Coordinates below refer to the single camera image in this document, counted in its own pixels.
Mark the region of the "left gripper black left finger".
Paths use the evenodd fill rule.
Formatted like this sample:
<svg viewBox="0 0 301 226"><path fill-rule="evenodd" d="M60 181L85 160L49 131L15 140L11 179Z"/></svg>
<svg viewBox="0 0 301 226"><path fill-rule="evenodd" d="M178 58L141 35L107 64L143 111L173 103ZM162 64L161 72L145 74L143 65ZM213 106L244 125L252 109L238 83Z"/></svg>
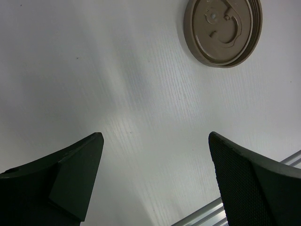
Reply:
<svg viewBox="0 0 301 226"><path fill-rule="evenodd" d="M0 175L2 226L79 226L85 221L104 138L93 133Z"/></svg>

